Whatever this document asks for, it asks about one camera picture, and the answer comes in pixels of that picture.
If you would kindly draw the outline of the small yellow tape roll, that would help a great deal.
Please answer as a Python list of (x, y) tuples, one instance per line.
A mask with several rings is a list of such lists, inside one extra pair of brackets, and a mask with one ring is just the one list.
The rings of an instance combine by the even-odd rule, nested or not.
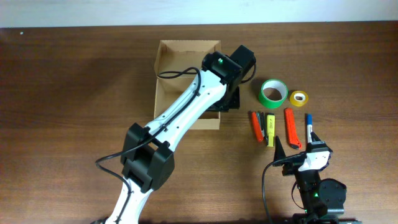
[(290, 95), (289, 101), (292, 105), (301, 107), (304, 106), (308, 102), (308, 95), (304, 91), (293, 91)]

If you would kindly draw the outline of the green tape roll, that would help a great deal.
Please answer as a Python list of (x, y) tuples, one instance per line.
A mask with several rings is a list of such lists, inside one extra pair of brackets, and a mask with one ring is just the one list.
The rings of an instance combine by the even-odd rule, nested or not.
[[(281, 95), (281, 99), (272, 100), (272, 99), (268, 98), (264, 94), (264, 90), (267, 88), (273, 88), (273, 89), (277, 90)], [(288, 93), (289, 93), (289, 90), (284, 82), (282, 82), (281, 80), (278, 80), (278, 79), (269, 79), (261, 85), (258, 99), (259, 99), (260, 104), (262, 106), (264, 106), (265, 108), (275, 109), (275, 108), (280, 107), (283, 104), (283, 102), (286, 100), (286, 98), (288, 96)]]

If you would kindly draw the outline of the cardboard box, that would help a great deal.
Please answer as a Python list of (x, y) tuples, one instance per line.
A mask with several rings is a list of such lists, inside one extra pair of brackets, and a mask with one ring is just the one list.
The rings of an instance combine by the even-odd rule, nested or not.
[[(188, 67), (201, 67), (205, 55), (221, 51), (219, 40), (161, 40), (154, 64), (156, 75), (166, 71), (180, 72)], [(174, 79), (156, 81), (154, 118), (157, 118), (189, 87), (196, 73)], [(219, 130), (219, 112), (205, 112), (191, 126), (192, 129)]]

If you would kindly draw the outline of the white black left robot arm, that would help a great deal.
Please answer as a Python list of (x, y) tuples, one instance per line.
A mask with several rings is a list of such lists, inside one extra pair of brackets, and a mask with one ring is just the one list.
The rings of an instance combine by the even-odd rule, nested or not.
[(149, 198), (174, 170), (174, 151), (184, 134), (206, 111), (220, 112), (240, 107), (239, 86), (255, 71), (254, 52), (239, 46), (232, 55), (209, 53), (196, 68), (188, 88), (160, 116), (144, 127), (137, 123), (127, 131), (120, 157), (119, 179), (123, 187), (111, 216), (105, 223), (137, 223)]

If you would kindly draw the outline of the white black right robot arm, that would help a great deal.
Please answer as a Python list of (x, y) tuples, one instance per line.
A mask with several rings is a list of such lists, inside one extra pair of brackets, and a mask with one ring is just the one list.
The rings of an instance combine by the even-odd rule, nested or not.
[(338, 223), (344, 214), (345, 184), (335, 179), (321, 179), (320, 172), (329, 165), (333, 151), (326, 143), (311, 133), (313, 141), (306, 150), (286, 156), (278, 137), (275, 138), (274, 166), (282, 167), (282, 175), (293, 175), (304, 213), (296, 213), (294, 223)]

